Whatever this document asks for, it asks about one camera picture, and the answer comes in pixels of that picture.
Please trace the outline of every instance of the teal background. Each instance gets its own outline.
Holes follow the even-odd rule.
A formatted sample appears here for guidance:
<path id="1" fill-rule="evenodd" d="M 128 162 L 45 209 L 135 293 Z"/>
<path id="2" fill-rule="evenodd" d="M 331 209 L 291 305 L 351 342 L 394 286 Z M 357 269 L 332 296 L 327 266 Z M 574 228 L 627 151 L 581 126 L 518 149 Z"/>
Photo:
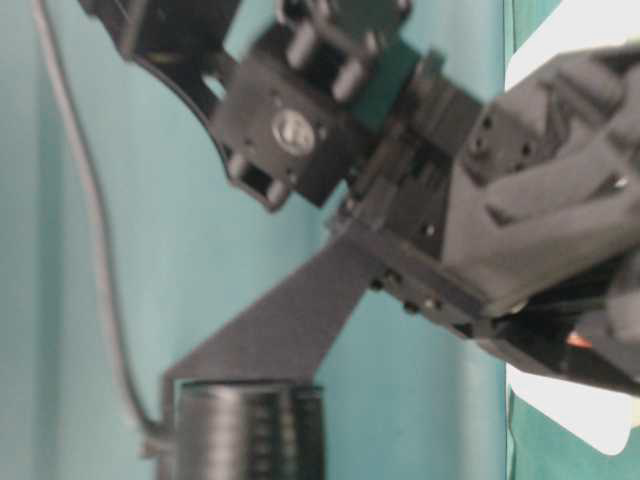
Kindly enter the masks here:
<path id="1" fill-rule="evenodd" d="M 50 1 L 114 220 L 129 343 L 147 404 L 160 372 L 325 238 L 294 198 L 276 216 L 230 188 L 203 129 L 117 57 L 75 0 Z M 478 96 L 503 83 L 495 0 L 417 1 L 406 38 L 437 46 Z M 83 196 L 28 11 L 0 5 L 0 477 L 152 478 L 96 319 Z M 272 3 L 246 1 L 239 54 Z M 329 478 L 505 476 L 504 372 L 472 345 L 369 294 L 323 365 Z"/>

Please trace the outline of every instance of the hole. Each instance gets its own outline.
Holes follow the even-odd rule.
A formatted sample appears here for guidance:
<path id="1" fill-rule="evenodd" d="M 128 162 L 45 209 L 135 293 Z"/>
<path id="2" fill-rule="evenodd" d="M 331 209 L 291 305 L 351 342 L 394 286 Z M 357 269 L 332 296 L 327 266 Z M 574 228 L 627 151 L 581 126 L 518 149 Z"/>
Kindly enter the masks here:
<path id="1" fill-rule="evenodd" d="M 404 311 L 409 315 L 416 315 L 420 311 L 418 306 L 413 302 L 405 302 L 403 307 Z"/>
<path id="2" fill-rule="evenodd" d="M 327 130 L 327 127 L 319 123 L 316 129 L 318 130 L 318 137 L 320 137 L 320 140 L 326 140 L 327 136 L 329 136 L 329 131 Z"/>
<path id="3" fill-rule="evenodd" d="M 276 107 L 282 108 L 282 106 L 284 105 L 284 102 L 282 101 L 282 97 L 280 96 L 280 92 L 278 92 L 275 89 L 271 89 L 271 90 L 269 90 L 269 97 L 271 98 L 271 101 L 273 102 L 273 104 Z"/>
<path id="4" fill-rule="evenodd" d="M 298 174 L 292 168 L 287 168 L 287 178 L 293 185 L 298 183 Z"/>
<path id="5" fill-rule="evenodd" d="M 380 280 L 376 279 L 373 282 L 371 282 L 370 288 L 374 292 L 379 292 L 384 288 L 384 284 Z"/>
<path id="6" fill-rule="evenodd" d="M 533 147 L 531 146 L 531 144 L 529 142 L 525 143 L 522 146 L 522 155 L 524 155 L 525 157 L 528 157 L 532 153 L 533 153 Z"/>
<path id="7" fill-rule="evenodd" d="M 253 155 L 254 153 L 256 153 L 256 149 L 253 145 L 253 142 L 251 141 L 250 138 L 245 138 L 244 139 L 244 148 L 245 151 L 248 155 Z"/>

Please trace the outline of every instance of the ribbed cylinder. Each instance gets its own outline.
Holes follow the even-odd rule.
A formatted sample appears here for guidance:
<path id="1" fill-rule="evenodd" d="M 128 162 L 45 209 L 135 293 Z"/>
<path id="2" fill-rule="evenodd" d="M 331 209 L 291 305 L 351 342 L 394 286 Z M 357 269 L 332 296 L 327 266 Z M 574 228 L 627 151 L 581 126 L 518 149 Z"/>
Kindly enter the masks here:
<path id="1" fill-rule="evenodd" d="M 176 480 L 323 480 L 321 393 L 286 383 L 185 385 Z"/>

